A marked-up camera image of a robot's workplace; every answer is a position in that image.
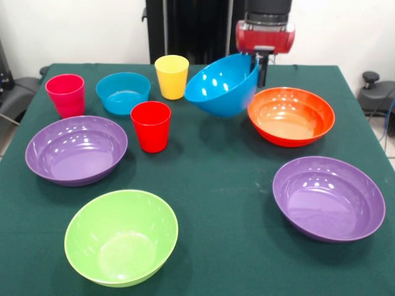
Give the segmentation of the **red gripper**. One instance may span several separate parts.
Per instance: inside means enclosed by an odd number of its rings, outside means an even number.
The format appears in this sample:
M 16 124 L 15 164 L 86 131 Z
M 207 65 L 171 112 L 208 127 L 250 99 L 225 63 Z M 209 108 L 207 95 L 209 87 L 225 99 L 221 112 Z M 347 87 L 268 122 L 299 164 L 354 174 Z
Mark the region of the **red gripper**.
M 294 43 L 296 29 L 293 23 L 282 26 L 253 25 L 245 20 L 236 24 L 236 48 L 239 52 L 253 54 L 268 51 L 271 54 L 287 54 Z M 257 56 L 251 56 L 250 72 L 255 69 Z M 259 58 L 258 87 L 264 87 L 269 57 Z

